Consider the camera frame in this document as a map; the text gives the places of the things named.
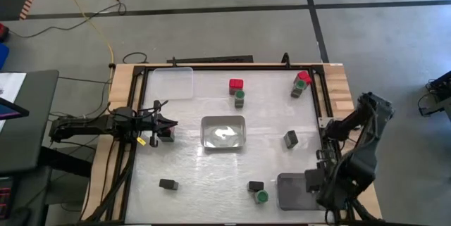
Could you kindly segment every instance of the black metal frame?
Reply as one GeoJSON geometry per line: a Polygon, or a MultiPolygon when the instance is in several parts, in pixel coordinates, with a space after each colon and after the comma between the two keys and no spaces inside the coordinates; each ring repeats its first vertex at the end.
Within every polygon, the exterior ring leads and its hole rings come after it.
{"type": "MultiPolygon", "coordinates": [[[[292,65],[292,64],[290,64],[290,58],[287,54],[284,55],[284,57],[282,59],[282,63],[285,63],[285,65],[258,65],[258,64],[255,66],[252,66],[252,65],[242,65],[242,66],[239,66],[239,65],[202,65],[202,66],[193,65],[193,66],[191,66],[191,68],[193,70],[306,70],[312,78],[311,90],[312,90],[312,96],[313,96],[313,100],[314,100],[314,108],[315,108],[315,113],[316,113],[317,118],[320,118],[323,116],[321,113],[321,107],[320,107],[320,103],[319,103],[319,97],[318,97],[318,92],[317,92],[317,87],[316,87],[317,81],[316,81],[315,75],[319,76],[319,82],[321,83],[321,91],[322,91],[323,97],[324,97],[324,103],[326,106],[325,110],[326,110],[327,117],[333,117],[332,106],[330,104],[330,98],[328,95],[328,88],[327,88],[327,84],[326,84],[326,77],[324,75],[323,66],[322,65],[292,65]]],[[[132,74],[132,82],[130,85],[130,93],[128,95],[127,106],[132,107],[133,99],[135,98],[135,93],[136,93],[136,89],[137,89],[136,85],[137,85],[138,77],[142,76],[140,96],[138,99],[138,108],[142,107],[142,104],[144,101],[145,89],[147,87],[147,80],[149,77],[149,72],[155,70],[156,68],[161,68],[161,67],[145,66],[145,65],[136,65],[134,67],[133,74],[132,74]]],[[[322,128],[319,127],[320,137],[321,137],[321,133],[322,133],[322,128]]],[[[341,157],[340,147],[337,142],[331,143],[330,141],[321,139],[321,149],[332,149],[335,153],[336,158],[341,157]]],[[[132,146],[131,150],[135,151],[136,146],[132,146]]],[[[117,180],[117,177],[121,170],[124,153],[125,153],[125,146],[120,146],[116,165],[115,165],[113,182],[115,182],[117,180]]],[[[125,220],[125,212],[127,210],[128,197],[130,194],[131,178],[132,178],[132,175],[130,174],[130,176],[124,183],[125,186],[123,189],[123,199],[122,199],[121,210],[120,210],[120,215],[119,215],[119,220],[121,220],[121,221],[125,220]]],[[[106,220],[111,220],[112,210],[113,210],[113,203],[107,210],[106,220]]],[[[333,211],[333,212],[334,212],[334,215],[338,215],[340,211],[333,211]]],[[[347,217],[354,218],[354,213],[353,213],[352,209],[348,210],[347,217]]]]}

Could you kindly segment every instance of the yellow tag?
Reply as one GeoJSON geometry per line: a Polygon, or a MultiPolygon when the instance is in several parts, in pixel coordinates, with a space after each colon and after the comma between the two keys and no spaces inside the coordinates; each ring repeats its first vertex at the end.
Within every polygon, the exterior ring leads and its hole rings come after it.
{"type": "Polygon", "coordinates": [[[141,145],[146,145],[146,141],[145,140],[143,140],[143,138],[141,138],[141,137],[138,137],[138,138],[136,138],[136,140],[141,144],[141,145]]]}

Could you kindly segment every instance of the blue object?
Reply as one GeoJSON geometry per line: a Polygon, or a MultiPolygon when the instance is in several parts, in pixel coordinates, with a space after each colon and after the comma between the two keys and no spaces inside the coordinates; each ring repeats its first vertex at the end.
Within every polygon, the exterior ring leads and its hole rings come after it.
{"type": "Polygon", "coordinates": [[[0,70],[3,68],[5,64],[6,58],[9,54],[9,48],[4,44],[0,43],[0,70]]]}

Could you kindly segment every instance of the red block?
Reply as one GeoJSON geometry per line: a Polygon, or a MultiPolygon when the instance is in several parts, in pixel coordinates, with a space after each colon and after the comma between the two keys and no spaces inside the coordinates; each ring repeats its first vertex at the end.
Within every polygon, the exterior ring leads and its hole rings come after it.
{"type": "Polygon", "coordinates": [[[304,80],[304,82],[306,82],[307,85],[310,85],[310,84],[311,84],[311,78],[310,78],[310,75],[309,75],[309,73],[308,73],[307,71],[301,71],[301,72],[299,72],[299,73],[296,75],[295,83],[296,83],[298,80],[304,80]]]}
{"type": "Polygon", "coordinates": [[[230,95],[235,95],[235,92],[240,89],[242,90],[244,85],[245,82],[241,79],[230,79],[228,83],[228,93],[230,95]]]}

